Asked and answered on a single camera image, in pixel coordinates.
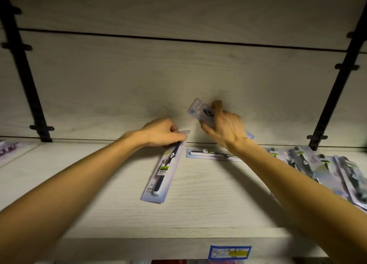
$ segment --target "shelf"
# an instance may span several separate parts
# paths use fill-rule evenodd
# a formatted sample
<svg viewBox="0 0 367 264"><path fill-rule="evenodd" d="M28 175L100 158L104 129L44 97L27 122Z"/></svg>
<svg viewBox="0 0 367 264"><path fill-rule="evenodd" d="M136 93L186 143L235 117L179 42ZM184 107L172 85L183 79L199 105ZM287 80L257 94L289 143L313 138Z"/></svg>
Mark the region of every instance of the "shelf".
<svg viewBox="0 0 367 264"><path fill-rule="evenodd" d="M2 167L0 190L6 196L0 209L103 146L42 143ZM367 170L367 154L358 149L320 152L345 155ZM312 241L286 229L291 223L281 206L244 163L183 155L166 201L140 201L161 154L160 148L135 153L43 259L199 259L207 258L210 245L252 245L253 258L325 256Z"/></svg>

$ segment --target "stack of packages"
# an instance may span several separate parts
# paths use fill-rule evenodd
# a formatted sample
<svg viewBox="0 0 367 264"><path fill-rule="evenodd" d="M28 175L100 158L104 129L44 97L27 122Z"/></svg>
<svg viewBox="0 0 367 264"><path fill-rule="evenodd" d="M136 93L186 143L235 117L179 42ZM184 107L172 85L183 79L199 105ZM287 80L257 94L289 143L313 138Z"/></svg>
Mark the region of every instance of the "stack of packages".
<svg viewBox="0 0 367 264"><path fill-rule="evenodd" d="M266 150L367 213L367 178L356 163L343 156L316 155L309 146Z"/></svg>

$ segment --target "right hand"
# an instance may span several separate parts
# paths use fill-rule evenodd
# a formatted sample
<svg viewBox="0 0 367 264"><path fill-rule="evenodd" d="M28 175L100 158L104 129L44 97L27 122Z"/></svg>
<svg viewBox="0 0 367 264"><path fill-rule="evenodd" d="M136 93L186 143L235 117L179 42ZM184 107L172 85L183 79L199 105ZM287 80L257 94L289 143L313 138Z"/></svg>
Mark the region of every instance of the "right hand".
<svg viewBox="0 0 367 264"><path fill-rule="evenodd" d="M211 107L214 109L214 128L203 120L200 124L214 141L229 150L237 141L246 138L245 126L239 115L223 110L222 101L214 101Z"/></svg>

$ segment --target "white wood grain surface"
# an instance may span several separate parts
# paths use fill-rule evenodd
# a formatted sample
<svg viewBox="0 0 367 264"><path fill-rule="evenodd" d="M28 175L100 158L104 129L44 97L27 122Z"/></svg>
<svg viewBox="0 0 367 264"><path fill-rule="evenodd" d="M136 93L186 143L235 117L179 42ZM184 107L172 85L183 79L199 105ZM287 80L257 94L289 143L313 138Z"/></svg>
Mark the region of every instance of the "white wood grain surface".
<svg viewBox="0 0 367 264"><path fill-rule="evenodd" d="M326 128L323 146L367 147L367 55L359 54L358 71L352 71Z"/></svg>
<svg viewBox="0 0 367 264"><path fill-rule="evenodd" d="M20 27L346 49L366 0L11 0Z"/></svg>
<svg viewBox="0 0 367 264"><path fill-rule="evenodd" d="M0 169L0 209L99 144L43 143ZM357 149L322 148L367 171ZM325 256L300 237L268 188L244 163L182 156L166 201L140 201L161 151L143 149L111 179L44 260L205 258L210 245L252 245L252 256Z"/></svg>
<svg viewBox="0 0 367 264"><path fill-rule="evenodd" d="M117 139L170 116L190 142L212 142L186 113L195 98L242 115L260 144L305 145L342 52L22 32L53 138Z"/></svg>
<svg viewBox="0 0 367 264"><path fill-rule="evenodd" d="M0 29L0 42L6 42ZM12 54L0 48L0 136L38 137Z"/></svg>

